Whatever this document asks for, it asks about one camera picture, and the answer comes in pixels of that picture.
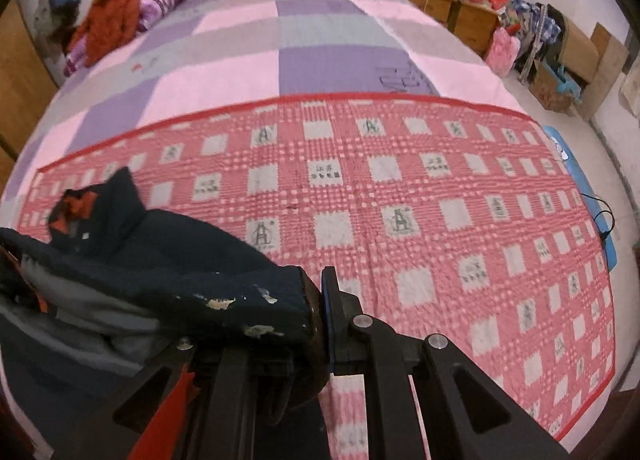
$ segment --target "bedsheet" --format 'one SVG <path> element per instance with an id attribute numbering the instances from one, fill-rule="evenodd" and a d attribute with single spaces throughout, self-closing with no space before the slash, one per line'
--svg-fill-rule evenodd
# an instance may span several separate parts
<path id="1" fill-rule="evenodd" d="M 407 0 L 187 0 L 66 81 L 18 159 L 0 223 L 15 226 L 37 168 L 111 136 L 188 111 L 340 91 L 520 110 L 475 53 Z"/>
<path id="2" fill-rule="evenodd" d="M 45 167 L 19 229 L 65 187 L 133 173 L 148 207 L 209 221 L 415 337 L 448 335 L 560 440 L 614 373 L 593 220 L 540 126 L 415 95 L 290 96 L 150 125 Z M 321 394 L 333 458 L 367 457 L 362 377 Z"/>

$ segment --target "cardboard box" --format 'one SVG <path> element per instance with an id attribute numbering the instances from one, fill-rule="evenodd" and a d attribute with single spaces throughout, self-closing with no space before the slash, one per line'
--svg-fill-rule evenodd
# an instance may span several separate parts
<path id="1" fill-rule="evenodd" d="M 564 18 L 564 37 L 558 62 L 564 64 L 588 84 L 593 82 L 600 61 L 598 47 L 567 16 Z"/>
<path id="2" fill-rule="evenodd" d="M 577 107 L 578 114 L 585 120 L 591 119 L 607 98 L 629 55 L 625 45 L 600 23 L 596 24 L 591 41 L 596 46 L 600 61 L 591 84 L 582 92 L 582 103 Z"/>
<path id="3" fill-rule="evenodd" d="M 558 113 L 571 114 L 571 106 L 574 96 L 570 92 L 559 93 L 560 81 L 551 73 L 544 64 L 534 61 L 536 66 L 536 78 L 534 78 L 529 91 L 537 98 L 542 107 Z"/>

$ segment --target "orange clothing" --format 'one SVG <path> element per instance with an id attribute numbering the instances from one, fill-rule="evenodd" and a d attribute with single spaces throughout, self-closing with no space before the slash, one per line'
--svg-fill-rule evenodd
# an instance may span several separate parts
<path id="1" fill-rule="evenodd" d="M 94 0 L 85 20 L 71 37 L 71 51 L 86 35 L 85 66 L 93 66 L 108 53 L 129 43 L 136 35 L 140 0 Z"/>

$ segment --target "pink bag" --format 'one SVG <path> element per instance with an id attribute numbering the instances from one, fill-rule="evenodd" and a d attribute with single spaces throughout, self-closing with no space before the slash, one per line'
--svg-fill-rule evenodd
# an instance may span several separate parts
<path id="1" fill-rule="evenodd" d="M 507 30 L 498 28 L 484 56 L 484 62 L 498 77 L 506 77 L 520 50 L 520 41 L 511 37 Z"/>

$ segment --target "wooden cabinet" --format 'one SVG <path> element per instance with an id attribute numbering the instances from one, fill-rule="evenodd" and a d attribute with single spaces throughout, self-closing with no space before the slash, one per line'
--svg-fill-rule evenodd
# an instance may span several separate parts
<path id="1" fill-rule="evenodd" d="M 449 13 L 454 0 L 409 0 L 425 14 L 447 27 Z"/>
<path id="2" fill-rule="evenodd" d="M 409 1 L 449 29 L 479 56 L 484 56 L 498 26 L 498 16 L 493 10 L 460 0 Z"/>
<path id="3" fill-rule="evenodd" d="M 0 15 L 0 189 L 58 88 L 31 42 L 16 0 Z"/>
<path id="4" fill-rule="evenodd" d="M 489 47 L 498 16 L 492 10 L 470 3 L 457 3 L 449 20 L 449 30 L 479 56 Z"/>

